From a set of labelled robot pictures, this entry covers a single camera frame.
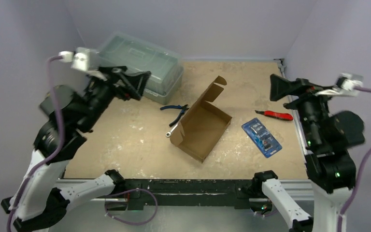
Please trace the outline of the brown cardboard express box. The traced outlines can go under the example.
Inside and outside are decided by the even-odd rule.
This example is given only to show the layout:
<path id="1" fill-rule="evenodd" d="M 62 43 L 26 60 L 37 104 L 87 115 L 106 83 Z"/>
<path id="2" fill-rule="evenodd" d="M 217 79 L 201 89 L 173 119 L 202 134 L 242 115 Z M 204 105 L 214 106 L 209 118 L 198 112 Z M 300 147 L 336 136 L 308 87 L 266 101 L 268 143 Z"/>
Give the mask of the brown cardboard express box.
<path id="1" fill-rule="evenodd" d="M 213 105 L 227 81 L 215 78 L 171 133 L 170 142 L 193 159 L 203 163 L 232 121 L 232 116 Z"/>

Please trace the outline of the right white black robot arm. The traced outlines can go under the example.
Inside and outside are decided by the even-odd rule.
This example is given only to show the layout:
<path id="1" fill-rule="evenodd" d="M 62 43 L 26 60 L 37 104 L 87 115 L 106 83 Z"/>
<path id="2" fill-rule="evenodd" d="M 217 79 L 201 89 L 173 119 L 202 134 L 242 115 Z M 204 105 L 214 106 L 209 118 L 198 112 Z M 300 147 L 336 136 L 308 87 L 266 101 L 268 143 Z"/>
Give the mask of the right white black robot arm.
<path id="1" fill-rule="evenodd" d="M 342 73 L 332 86 L 321 86 L 307 79 L 286 80 L 270 76 L 270 100 L 291 95 L 296 99 L 284 104 L 298 112 L 306 140 L 307 176 L 314 194 L 314 213 L 304 211 L 282 187 L 273 171 L 256 173 L 252 191 L 266 196 L 281 214 L 291 232 L 345 231 L 344 213 L 340 211 L 356 189 L 356 165 L 348 150 L 365 142 L 364 122 L 351 111 L 331 115 L 328 101 L 333 97 L 355 97 L 363 77 Z"/>

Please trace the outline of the blue razor blister pack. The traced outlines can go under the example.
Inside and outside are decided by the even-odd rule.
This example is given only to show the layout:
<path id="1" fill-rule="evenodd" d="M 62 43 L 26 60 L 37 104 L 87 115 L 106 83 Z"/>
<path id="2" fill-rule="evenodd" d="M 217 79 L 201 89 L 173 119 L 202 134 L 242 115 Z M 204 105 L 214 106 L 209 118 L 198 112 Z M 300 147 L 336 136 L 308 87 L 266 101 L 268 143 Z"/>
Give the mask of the blue razor blister pack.
<path id="1" fill-rule="evenodd" d="M 269 158 L 282 150 L 281 144 L 258 118 L 254 118 L 242 124 L 241 128 L 257 146 L 264 157 Z"/>

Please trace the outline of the red utility knife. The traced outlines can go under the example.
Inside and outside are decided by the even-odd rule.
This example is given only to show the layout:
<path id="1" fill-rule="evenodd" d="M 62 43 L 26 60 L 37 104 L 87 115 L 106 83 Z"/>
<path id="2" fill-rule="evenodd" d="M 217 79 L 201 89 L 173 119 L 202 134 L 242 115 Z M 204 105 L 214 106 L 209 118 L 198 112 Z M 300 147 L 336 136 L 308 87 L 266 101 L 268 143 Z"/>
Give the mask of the red utility knife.
<path id="1" fill-rule="evenodd" d="M 293 121 L 294 118 L 291 114 L 288 114 L 288 113 L 278 113 L 278 112 L 274 112 L 274 111 L 259 111 L 259 110 L 255 110 L 255 112 L 259 115 L 263 115 L 263 116 L 266 116 L 266 117 L 270 117 L 270 118 L 275 118 L 275 119 L 278 119 L 278 120 L 283 120 L 283 121 Z"/>

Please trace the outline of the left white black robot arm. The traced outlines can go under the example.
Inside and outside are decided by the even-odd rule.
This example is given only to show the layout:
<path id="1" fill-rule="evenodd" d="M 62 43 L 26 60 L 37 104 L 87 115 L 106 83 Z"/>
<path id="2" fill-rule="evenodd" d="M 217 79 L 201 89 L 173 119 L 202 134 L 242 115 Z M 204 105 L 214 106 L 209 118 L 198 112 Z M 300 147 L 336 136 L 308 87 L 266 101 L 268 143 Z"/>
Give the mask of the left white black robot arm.
<path id="1" fill-rule="evenodd" d="M 90 75 L 83 94 L 67 85 L 54 87 L 40 104 L 48 121 L 39 130 L 31 162 L 16 194 L 3 199 L 9 215 L 7 230 L 33 232 L 50 228 L 75 207 L 94 198 L 118 198 L 126 181 L 117 170 L 73 187 L 56 187 L 78 149 L 86 142 L 96 122 L 113 99 L 140 100 L 150 71 L 128 73 L 127 67 L 100 67 L 100 76 Z"/>

